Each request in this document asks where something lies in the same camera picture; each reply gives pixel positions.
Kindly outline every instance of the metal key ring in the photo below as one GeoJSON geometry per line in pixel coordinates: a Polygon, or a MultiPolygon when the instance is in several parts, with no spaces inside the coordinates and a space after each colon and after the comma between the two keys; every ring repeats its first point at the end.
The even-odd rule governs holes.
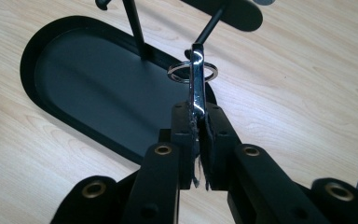
{"type": "MultiPolygon", "coordinates": [[[[174,72],[176,70],[186,68],[186,67],[190,67],[190,64],[191,64],[191,62],[187,61],[187,62],[181,62],[181,63],[177,63],[175,65],[170,66],[168,68],[168,72],[167,72],[168,78],[170,80],[172,80],[172,81],[179,82],[179,83],[185,83],[185,84],[190,83],[189,78],[182,78],[182,77],[179,77],[179,76],[174,74],[174,72]]],[[[204,63],[204,68],[206,68],[206,69],[208,69],[208,70],[210,70],[212,72],[209,76],[207,76],[205,78],[205,82],[211,81],[211,80],[213,80],[214,78],[217,77],[218,72],[217,72],[217,67],[216,66],[214,66],[211,63],[204,63]]]]}

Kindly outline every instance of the metal rod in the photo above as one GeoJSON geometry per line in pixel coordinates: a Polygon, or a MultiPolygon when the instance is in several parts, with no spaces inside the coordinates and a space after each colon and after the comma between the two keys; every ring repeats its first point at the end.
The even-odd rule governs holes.
{"type": "MultiPolygon", "coordinates": [[[[206,24],[205,28],[202,30],[201,34],[197,38],[195,43],[204,44],[206,39],[209,37],[211,32],[213,31],[216,24],[220,21],[220,18],[225,13],[227,6],[231,0],[224,0],[223,3],[220,5],[220,8],[217,9],[217,11],[214,13],[214,15],[211,17],[211,19],[208,21],[208,24],[206,24]]],[[[190,51],[191,49],[185,50],[185,56],[190,59],[190,51]]]]}
{"type": "Polygon", "coordinates": [[[132,34],[135,39],[136,47],[139,51],[139,56],[142,59],[145,58],[145,41],[142,34],[141,23],[139,22],[138,12],[136,11],[136,5],[133,0],[123,0],[124,8],[126,9],[127,17],[130,21],[132,34]]]}

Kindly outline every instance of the wooden table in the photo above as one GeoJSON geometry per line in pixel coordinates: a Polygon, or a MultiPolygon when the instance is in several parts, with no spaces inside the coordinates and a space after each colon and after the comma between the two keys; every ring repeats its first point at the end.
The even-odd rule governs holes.
{"type": "MultiPolygon", "coordinates": [[[[145,42],[184,60],[209,16],[180,1],[136,1],[145,42]]],[[[242,33],[220,22],[205,44],[211,85],[243,143],[266,149],[296,182],[358,179],[358,1],[277,0],[242,33]]],[[[139,168],[37,107],[20,80],[32,35],[84,15],[131,32],[121,1],[0,1],[0,223],[48,223],[91,175],[116,181],[139,168]]],[[[233,222],[224,192],[181,192],[181,223],[233,222]]]]}

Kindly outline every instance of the black plastic part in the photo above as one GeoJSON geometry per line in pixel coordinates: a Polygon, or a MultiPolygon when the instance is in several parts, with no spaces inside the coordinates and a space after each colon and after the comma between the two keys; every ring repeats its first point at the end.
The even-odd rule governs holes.
{"type": "Polygon", "coordinates": [[[147,150],[121,223],[177,223],[179,148],[158,143],[147,150]]]}
{"type": "Polygon", "coordinates": [[[75,185],[51,223],[117,223],[120,213],[116,181],[96,175],[75,185]]]}
{"type": "Polygon", "coordinates": [[[222,6],[224,2],[230,1],[221,21],[241,31],[252,32],[257,30],[263,23],[263,14],[253,3],[246,0],[182,0],[209,15],[222,6]]]}
{"type": "Polygon", "coordinates": [[[158,141],[159,142],[171,142],[171,129],[160,129],[158,141]]]}
{"type": "Polygon", "coordinates": [[[21,82],[43,110],[139,164],[171,126],[172,106],[188,98],[188,86],[166,76],[180,61],[145,48],[141,60],[133,36],[88,17],[59,19],[28,43],[21,82]]]}
{"type": "Polygon", "coordinates": [[[216,97],[214,96],[213,90],[208,83],[205,83],[205,97],[206,102],[217,105],[216,97]]]}
{"type": "Polygon", "coordinates": [[[95,4],[100,10],[106,11],[107,5],[110,3],[111,0],[95,0],[95,4]]]}
{"type": "Polygon", "coordinates": [[[261,147],[235,149],[235,174],[256,212],[256,223],[329,223],[261,147]]]}
{"type": "Polygon", "coordinates": [[[200,159],[205,178],[213,190],[228,190],[228,163],[241,143],[223,109],[207,103],[208,119],[200,128],[200,159]]]}
{"type": "Polygon", "coordinates": [[[124,179],[120,180],[117,183],[117,195],[118,195],[118,210],[119,217],[114,217],[114,220],[121,219],[121,215],[124,212],[124,207],[127,204],[128,199],[130,198],[130,194],[132,191],[133,184],[135,183],[136,176],[138,175],[138,171],[128,175],[124,179]]]}
{"type": "Polygon", "coordinates": [[[238,178],[232,178],[227,203],[236,224],[255,223],[255,210],[238,178]]]}
{"type": "Polygon", "coordinates": [[[332,223],[358,223],[358,189],[348,183],[324,178],[315,180],[311,198],[332,223]]]}
{"type": "Polygon", "coordinates": [[[275,0],[254,0],[260,6],[269,6],[275,2],[275,0]]]}
{"type": "Polygon", "coordinates": [[[190,189],[194,177],[194,161],[198,148],[191,134],[188,114],[188,103],[182,102],[173,106],[171,119],[171,143],[180,148],[180,189],[190,189]]]}

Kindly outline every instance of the silver metal piece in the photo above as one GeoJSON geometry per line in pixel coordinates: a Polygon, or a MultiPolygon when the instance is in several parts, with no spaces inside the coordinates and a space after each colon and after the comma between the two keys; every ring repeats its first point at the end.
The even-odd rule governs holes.
{"type": "MultiPolygon", "coordinates": [[[[187,62],[177,63],[175,65],[170,66],[168,68],[168,72],[167,72],[168,78],[172,81],[179,82],[179,83],[184,83],[184,84],[190,83],[190,78],[182,78],[182,77],[179,77],[174,74],[175,71],[182,69],[182,68],[190,67],[190,65],[191,65],[191,62],[187,61],[187,62]]],[[[204,63],[204,68],[206,68],[212,72],[209,76],[207,76],[205,78],[205,82],[212,81],[217,77],[218,70],[217,70],[216,66],[214,66],[211,63],[204,63]]]]}
{"type": "Polygon", "coordinates": [[[341,201],[350,202],[354,199],[353,194],[338,183],[330,182],[324,186],[324,189],[331,196],[340,199],[341,201]]]}
{"type": "Polygon", "coordinates": [[[193,44],[190,55],[190,115],[196,122],[205,120],[205,77],[202,44],[193,44]]]}
{"type": "Polygon", "coordinates": [[[106,185],[101,180],[95,180],[89,183],[81,191],[83,196],[88,199],[96,198],[106,191],[106,185]]]}

